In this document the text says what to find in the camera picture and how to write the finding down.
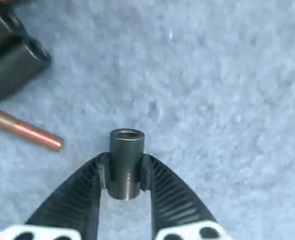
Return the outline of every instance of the cylindrical fitting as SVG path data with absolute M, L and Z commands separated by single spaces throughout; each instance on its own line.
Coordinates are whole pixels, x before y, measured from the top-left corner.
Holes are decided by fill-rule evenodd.
M 110 133 L 110 185 L 108 194 L 118 200 L 131 200 L 140 194 L 140 171 L 145 135 L 135 129 Z
M 14 12 L 7 6 L 0 6 L 0 49 L 4 48 L 11 38 L 25 33 L 25 29 Z
M 17 39 L 0 55 L 0 101 L 20 90 L 50 63 L 49 53 L 39 42 Z

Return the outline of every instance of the blue carpet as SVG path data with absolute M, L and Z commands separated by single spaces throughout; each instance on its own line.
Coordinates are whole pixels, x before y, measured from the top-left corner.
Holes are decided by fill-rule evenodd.
M 136 128 L 236 240 L 295 240 L 295 0 L 37 0 L 16 9 L 53 65 L 0 109 L 65 138 L 0 132 L 0 230 L 109 132 Z M 103 194 L 99 240 L 149 240 L 149 194 Z

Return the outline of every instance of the gray carpet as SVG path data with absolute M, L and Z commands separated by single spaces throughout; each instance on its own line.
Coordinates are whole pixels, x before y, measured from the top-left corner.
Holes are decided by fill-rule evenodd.
M 37 0 L 16 12 L 54 62 L 0 109 L 65 148 L 0 132 L 0 230 L 126 127 L 235 239 L 295 240 L 295 0 Z M 150 239 L 150 208 L 148 194 L 104 193 L 99 239 Z

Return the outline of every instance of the ridged grip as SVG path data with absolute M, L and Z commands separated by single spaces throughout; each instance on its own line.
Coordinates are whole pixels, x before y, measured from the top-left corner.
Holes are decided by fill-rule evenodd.
M 82 239 L 96 240 L 101 197 L 98 162 L 102 156 L 84 164 L 62 183 L 26 224 L 74 229 Z
M 172 170 L 160 160 L 145 158 L 146 171 L 149 171 L 149 184 L 152 210 L 153 237 L 161 229 L 176 227 L 199 221 L 216 222 L 208 208 L 198 196 Z

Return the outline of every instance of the copper pipe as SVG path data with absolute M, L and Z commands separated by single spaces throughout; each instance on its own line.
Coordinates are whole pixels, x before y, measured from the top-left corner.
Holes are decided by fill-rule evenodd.
M 63 139 L 61 137 L 23 122 L 1 110 L 0 129 L 20 136 L 35 144 L 47 147 L 53 151 L 60 151 L 63 147 Z

